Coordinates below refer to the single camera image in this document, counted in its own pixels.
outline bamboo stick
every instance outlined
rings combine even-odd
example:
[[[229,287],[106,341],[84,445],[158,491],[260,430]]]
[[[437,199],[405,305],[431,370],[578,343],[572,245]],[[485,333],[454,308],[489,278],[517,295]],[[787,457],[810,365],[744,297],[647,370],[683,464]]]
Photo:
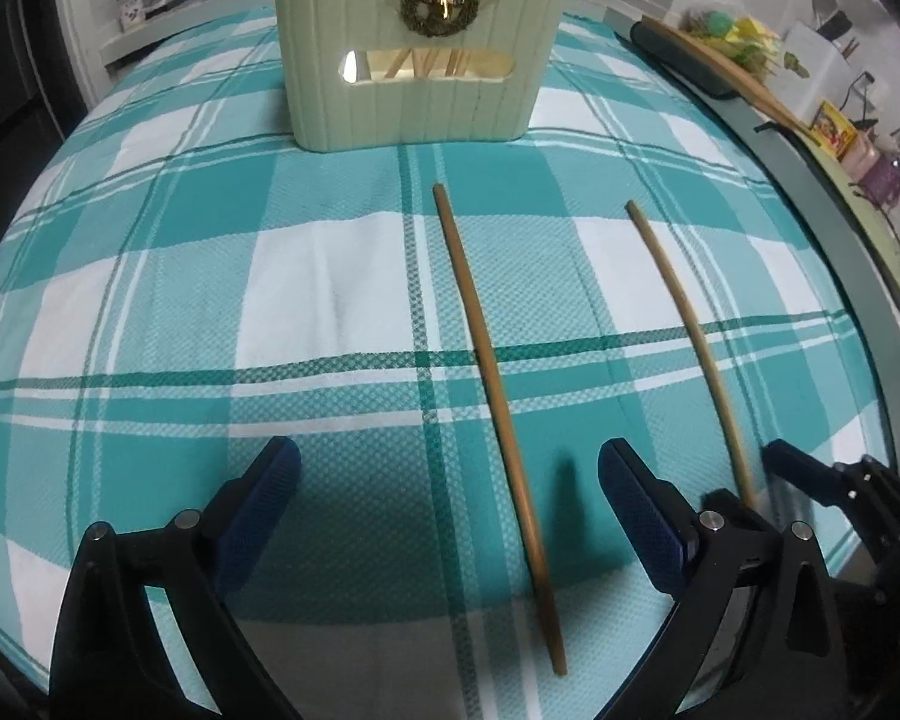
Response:
[[[697,353],[697,359],[703,369],[703,378],[706,379],[706,384],[710,389],[710,397],[713,399],[713,405],[717,409],[717,418],[720,419],[720,426],[724,431],[724,441],[727,443],[727,452],[730,453],[730,464],[733,467],[737,490],[740,491],[740,499],[746,507],[756,509],[756,489],[749,466],[746,465],[740,428],[733,418],[730,396],[727,394],[724,380],[720,377],[720,370],[717,369],[717,362],[706,342],[706,336],[703,335],[703,329],[697,319],[697,312],[694,311],[690,299],[687,298],[682,284],[677,278],[677,273],[670,263],[670,258],[660,245],[660,241],[653,232],[653,228],[650,227],[643,211],[640,210],[640,206],[631,200],[626,204],[626,213],[629,214],[644,244],[650,250],[650,256],[653,257],[667,289],[670,290],[670,295],[674,298],[674,303],[677,304],[677,310],[683,320],[683,325],[687,328],[690,343],[693,344],[694,351]]]
[[[461,50],[460,60],[458,60],[457,66],[453,69],[453,75],[456,76],[458,79],[461,79],[463,76],[466,75],[466,69],[470,64],[471,53],[472,52],[469,49]]]
[[[430,74],[434,71],[434,66],[437,65],[441,53],[442,49],[427,49],[427,55],[423,60],[423,77],[425,79],[429,79]]]
[[[450,56],[447,57],[447,67],[443,72],[443,75],[453,76],[453,71],[456,69],[458,61],[460,61],[460,49],[451,49]]]
[[[487,404],[490,406],[490,418],[493,420],[493,427],[500,443],[500,454],[503,457],[504,469],[506,469],[506,480],[509,482],[511,497],[514,500],[517,522],[520,525],[520,536],[523,538],[523,548],[530,567],[530,577],[533,580],[533,595],[536,599],[540,629],[543,631],[543,637],[547,643],[547,651],[550,653],[550,663],[554,667],[554,672],[563,676],[567,673],[567,660],[563,649],[563,635],[560,632],[557,601],[554,599],[554,591],[550,584],[550,570],[547,567],[547,557],[543,549],[543,538],[540,536],[540,525],[536,520],[536,513],[533,511],[533,501],[530,499],[527,474],[523,469],[520,447],[516,442],[514,420],[509,412],[509,405],[506,403],[504,384],[500,378],[493,344],[490,342],[490,333],[487,332],[484,312],[480,307],[477,287],[473,283],[463,242],[457,229],[457,223],[453,218],[450,200],[447,199],[446,189],[442,184],[434,184],[434,200],[437,201],[437,213],[440,218],[440,226],[443,228],[447,250],[450,253],[450,264],[453,266],[453,273],[463,299],[466,322],[470,328],[470,336],[473,338],[473,347],[477,355],[477,366],[480,368],[480,375],[484,380]]]
[[[389,69],[386,71],[385,79],[392,79],[399,72],[400,68],[403,67],[403,63],[407,61],[407,57],[410,56],[410,49],[403,49],[397,52],[396,57],[394,57],[394,64],[389,66]]]

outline table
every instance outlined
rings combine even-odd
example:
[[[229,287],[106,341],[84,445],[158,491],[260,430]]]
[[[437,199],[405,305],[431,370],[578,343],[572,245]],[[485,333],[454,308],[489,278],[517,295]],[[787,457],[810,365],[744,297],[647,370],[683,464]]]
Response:
[[[543,526],[553,676],[430,186],[452,197]],[[290,136],[275,18],[163,44],[34,185],[0,248],[0,647],[46,686],[83,530],[200,508],[269,436],[298,496],[228,602],[309,718],[589,720],[667,613],[596,481],[624,436],[696,502],[732,487],[650,217],[701,317],[766,514],[760,445],[887,458],[826,263],[725,129],[605,26],[567,17],[514,143],[332,155]],[[188,695],[208,702],[160,598]]]

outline blue gripper pad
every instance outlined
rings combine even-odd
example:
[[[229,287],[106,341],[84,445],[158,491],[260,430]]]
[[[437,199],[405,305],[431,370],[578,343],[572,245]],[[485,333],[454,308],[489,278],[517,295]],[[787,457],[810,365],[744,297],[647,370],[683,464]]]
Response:
[[[274,442],[281,442],[279,448]],[[300,450],[296,444],[290,439],[273,439],[254,463],[266,461],[264,456],[268,454],[272,457],[262,473],[251,467],[245,474],[255,477],[255,483],[226,531],[216,539],[217,559],[210,584],[218,598],[240,589],[250,579],[298,485]]]
[[[692,536],[693,542],[687,543],[661,506],[672,509],[676,504],[677,517],[684,517],[674,501],[676,495],[687,514],[693,515],[693,509],[673,485],[650,473],[624,439],[610,440],[601,447],[597,468],[600,487],[653,586],[679,598],[687,585],[684,568],[696,553],[696,538]]]

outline bolt head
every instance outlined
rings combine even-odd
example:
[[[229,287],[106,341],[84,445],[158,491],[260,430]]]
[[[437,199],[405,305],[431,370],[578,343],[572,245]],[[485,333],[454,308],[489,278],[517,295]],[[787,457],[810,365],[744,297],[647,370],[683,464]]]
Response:
[[[99,541],[101,538],[106,536],[109,532],[110,526],[106,524],[106,522],[95,522],[89,528],[87,528],[87,536],[91,539],[91,541]]]
[[[720,512],[711,512],[708,509],[705,512],[700,512],[700,524],[707,528],[708,531],[719,531],[726,523]]]
[[[200,522],[200,512],[196,509],[183,509],[180,514],[173,518],[173,523],[181,531],[189,531]]]
[[[793,525],[790,526],[790,530],[793,532],[794,536],[799,538],[801,541],[810,541],[813,538],[813,528],[807,525],[803,520],[797,520]]]

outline cutting board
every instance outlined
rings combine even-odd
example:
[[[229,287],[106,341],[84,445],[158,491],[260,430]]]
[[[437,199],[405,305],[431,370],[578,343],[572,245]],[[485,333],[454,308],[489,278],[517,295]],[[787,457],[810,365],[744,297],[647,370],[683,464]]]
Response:
[[[722,55],[717,50],[711,49],[706,43],[701,42],[686,32],[665,25],[661,20],[644,16],[642,23],[652,29],[656,34],[681,46],[698,62],[707,66],[713,73],[720,76],[732,89],[739,92],[750,105],[756,108],[764,116],[773,119],[783,127],[799,132],[805,137],[816,141],[816,136],[810,129],[794,116],[773,96],[773,93],[762,83],[751,76],[746,70],[733,60]]]

